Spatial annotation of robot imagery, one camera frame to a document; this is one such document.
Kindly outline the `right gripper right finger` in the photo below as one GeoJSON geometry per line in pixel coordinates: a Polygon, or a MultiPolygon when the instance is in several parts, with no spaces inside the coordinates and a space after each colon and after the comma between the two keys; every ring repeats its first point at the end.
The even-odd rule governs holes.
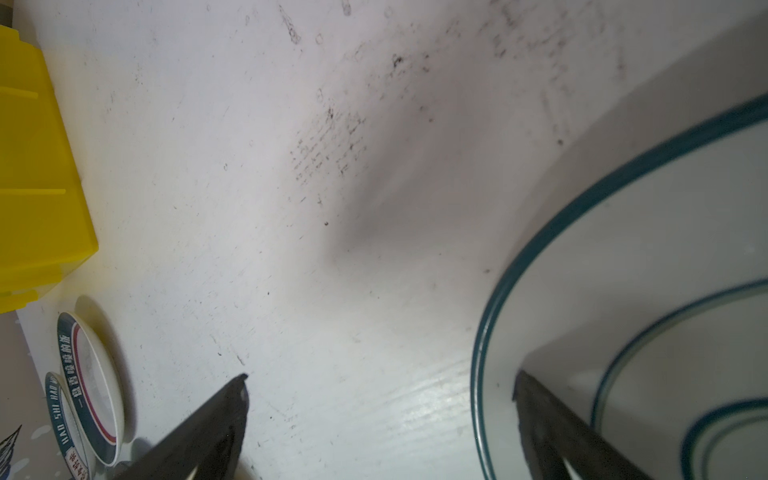
{"type": "Polygon", "coordinates": [[[515,378],[519,432],[534,479],[646,479],[648,475],[524,370],[515,378]]]}

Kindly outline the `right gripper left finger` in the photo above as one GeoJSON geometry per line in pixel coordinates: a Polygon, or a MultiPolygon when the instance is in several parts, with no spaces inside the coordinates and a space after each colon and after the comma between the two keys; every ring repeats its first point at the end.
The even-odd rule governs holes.
{"type": "Polygon", "coordinates": [[[231,379],[118,479],[232,479],[245,437],[248,376],[231,379]]]}

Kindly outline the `white plate thin dark rim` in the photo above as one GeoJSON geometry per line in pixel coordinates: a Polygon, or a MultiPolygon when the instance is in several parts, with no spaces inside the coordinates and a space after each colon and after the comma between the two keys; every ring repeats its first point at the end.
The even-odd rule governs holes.
{"type": "Polygon", "coordinates": [[[520,370],[648,479],[766,477],[765,96],[610,172],[513,257],[470,370],[487,479],[532,479],[520,370]]]}

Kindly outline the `yellow plastic bin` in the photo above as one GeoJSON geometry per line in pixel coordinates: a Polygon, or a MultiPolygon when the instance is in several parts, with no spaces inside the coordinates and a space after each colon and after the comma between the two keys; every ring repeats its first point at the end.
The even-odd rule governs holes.
{"type": "Polygon", "coordinates": [[[40,299],[97,250],[43,54],[2,27],[2,312],[40,299]]]}

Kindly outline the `medium green rimmed white plate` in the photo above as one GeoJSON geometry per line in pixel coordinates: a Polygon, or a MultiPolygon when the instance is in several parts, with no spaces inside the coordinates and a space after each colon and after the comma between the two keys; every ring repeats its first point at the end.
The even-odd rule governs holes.
{"type": "Polygon", "coordinates": [[[57,345],[66,390],[88,446],[101,464],[118,463],[125,434],[122,389],[112,357],[78,315],[59,314],[57,345]]]}

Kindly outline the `dark lettered rim white plate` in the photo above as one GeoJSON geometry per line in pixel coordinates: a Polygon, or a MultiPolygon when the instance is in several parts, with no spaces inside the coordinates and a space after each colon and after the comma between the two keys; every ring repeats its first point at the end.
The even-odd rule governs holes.
{"type": "Polygon", "coordinates": [[[90,480],[92,472],[77,418],[59,375],[45,376],[46,404],[61,456],[72,479],[90,480]]]}

